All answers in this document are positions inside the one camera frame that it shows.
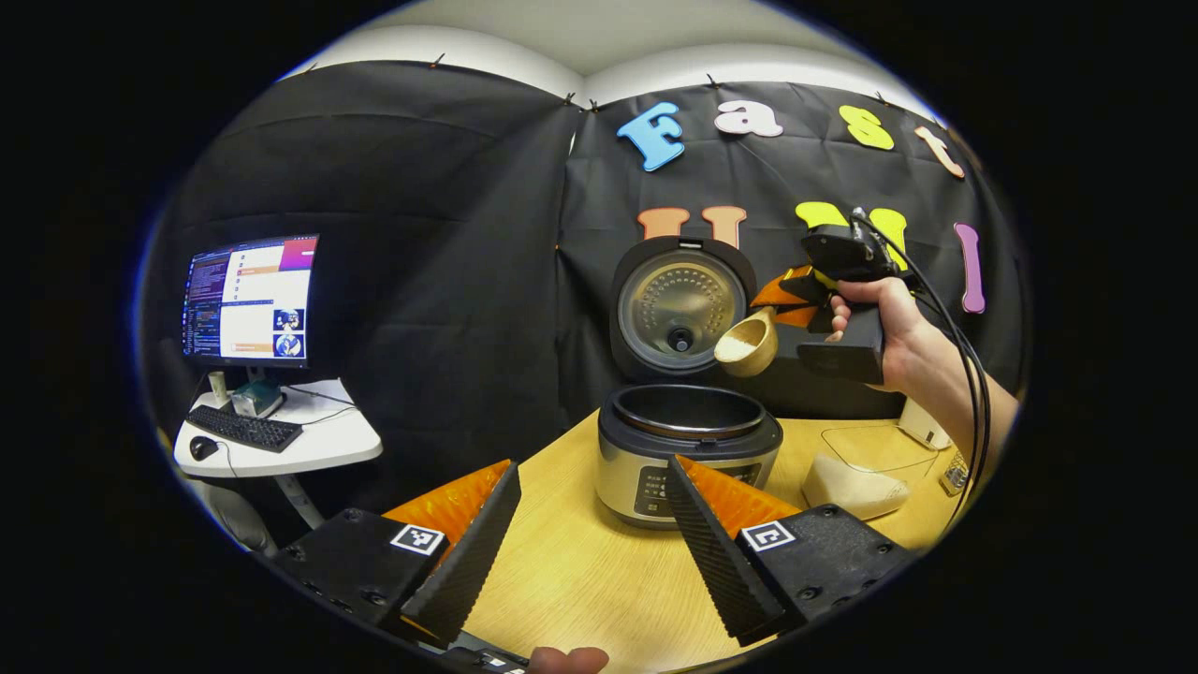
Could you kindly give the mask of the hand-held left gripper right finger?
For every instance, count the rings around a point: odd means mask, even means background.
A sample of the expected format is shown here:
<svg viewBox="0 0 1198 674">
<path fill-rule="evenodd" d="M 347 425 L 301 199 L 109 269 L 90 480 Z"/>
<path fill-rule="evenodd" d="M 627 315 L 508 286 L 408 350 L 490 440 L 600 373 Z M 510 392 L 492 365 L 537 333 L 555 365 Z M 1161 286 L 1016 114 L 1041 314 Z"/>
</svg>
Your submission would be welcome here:
<svg viewBox="0 0 1198 674">
<path fill-rule="evenodd" d="M 668 470 L 680 536 L 743 646 L 847 609 L 916 559 L 839 505 L 799 509 L 680 455 Z"/>
</svg>

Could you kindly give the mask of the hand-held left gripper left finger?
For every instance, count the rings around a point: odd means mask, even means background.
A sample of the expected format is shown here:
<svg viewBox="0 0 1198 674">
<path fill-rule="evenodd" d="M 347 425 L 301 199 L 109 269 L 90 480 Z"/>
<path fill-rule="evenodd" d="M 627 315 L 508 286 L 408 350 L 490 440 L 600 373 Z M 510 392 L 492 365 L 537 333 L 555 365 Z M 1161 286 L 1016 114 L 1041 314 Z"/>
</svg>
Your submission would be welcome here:
<svg viewBox="0 0 1198 674">
<path fill-rule="evenodd" d="M 444 649 L 478 600 L 521 499 L 503 460 L 375 515 L 343 509 L 272 564 L 352 623 Z"/>
</svg>

